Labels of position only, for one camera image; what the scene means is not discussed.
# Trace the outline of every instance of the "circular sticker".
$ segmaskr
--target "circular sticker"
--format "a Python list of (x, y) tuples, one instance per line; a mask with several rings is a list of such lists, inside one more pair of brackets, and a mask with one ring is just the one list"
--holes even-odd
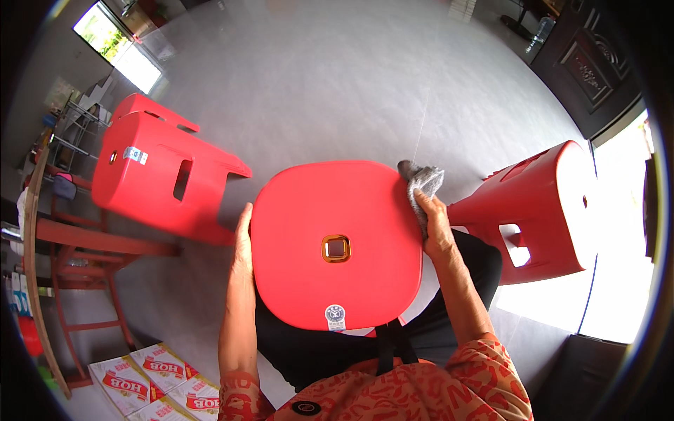
[(346, 311), (339, 304), (331, 304), (326, 308), (326, 320), (328, 321), (328, 330), (343, 331), (346, 330), (346, 321), (344, 317)]
[(293, 411), (300, 415), (311, 416), (321, 412), (321, 406), (311, 401), (299, 401), (292, 405)]
[(339, 304), (332, 304), (326, 308), (326, 319), (333, 323), (344, 320), (345, 314), (344, 307)]

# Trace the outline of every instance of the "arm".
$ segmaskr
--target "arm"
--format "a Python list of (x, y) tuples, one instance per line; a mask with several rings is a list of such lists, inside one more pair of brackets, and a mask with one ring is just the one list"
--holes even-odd
[(487, 309), (454, 242), (447, 205), (436, 196), (430, 199), (418, 189), (415, 190), (415, 199), (428, 215), (429, 238), (424, 244), (424, 251), (435, 266), (458, 344), (474, 339), (496, 339)]
[(224, 317), (218, 341), (218, 362), (221, 378), (225, 378), (229, 372), (244, 371), (259, 384), (255, 285), (251, 239), (248, 235), (252, 213), (253, 205), (246, 203), (235, 232), (234, 256), (229, 268)]

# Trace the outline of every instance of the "rag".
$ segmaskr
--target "rag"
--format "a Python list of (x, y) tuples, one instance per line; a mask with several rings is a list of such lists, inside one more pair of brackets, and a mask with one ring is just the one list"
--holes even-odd
[(421, 235), (425, 241), (428, 238), (428, 217), (415, 200), (415, 189), (421, 190), (428, 197), (433, 197), (442, 186), (445, 170), (436, 166), (419, 166), (412, 161), (405, 160), (398, 163), (398, 172), (402, 178), (407, 180), (407, 198), (415, 211), (419, 227), (421, 227)]

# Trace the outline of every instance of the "red plastic stool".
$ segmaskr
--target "red plastic stool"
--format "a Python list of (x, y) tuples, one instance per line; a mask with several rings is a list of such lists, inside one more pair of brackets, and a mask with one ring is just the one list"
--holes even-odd
[(251, 221), (255, 283), (284, 322), (362, 329), (409, 307), (421, 281), (421, 231), (395, 170), (369, 161), (282, 171)]
[(175, 112), (165, 108), (155, 101), (142, 96), (141, 94), (131, 94), (128, 97), (124, 98), (122, 102), (119, 103), (113, 116), (110, 121), (113, 123), (119, 120), (122, 116), (129, 114), (134, 111), (146, 112), (149, 115), (157, 117), (163, 121), (166, 121), (169, 125), (185, 128), (190, 131), (197, 132), (200, 130), (199, 126), (192, 123), (191, 121), (179, 116)]
[[(250, 177), (250, 169), (175, 124), (198, 126), (141, 98), (128, 97), (124, 111), (113, 114), (94, 173), (94, 203), (179, 236), (231, 244), (233, 233), (217, 222), (227, 174)], [(124, 114), (129, 109), (135, 111)]]
[[(490, 176), (471, 196), (448, 206), (454, 226), (503, 255), (501, 285), (576, 273), (594, 264), (596, 176), (590, 156), (567, 141)], [(504, 234), (515, 224), (520, 233)], [(509, 249), (527, 247), (530, 259), (515, 267)]]

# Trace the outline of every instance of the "stool label sticker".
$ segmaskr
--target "stool label sticker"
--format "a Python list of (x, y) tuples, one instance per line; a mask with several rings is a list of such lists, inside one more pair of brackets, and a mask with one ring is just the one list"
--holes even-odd
[(346, 311), (339, 304), (331, 304), (326, 308), (326, 320), (328, 321), (328, 330), (346, 330), (346, 321), (344, 317)]
[(138, 161), (141, 164), (145, 165), (145, 161), (148, 160), (148, 155), (138, 148), (134, 148), (133, 146), (127, 146), (127, 148), (124, 149), (124, 154), (122, 155), (122, 159), (126, 158), (131, 158), (132, 160)]

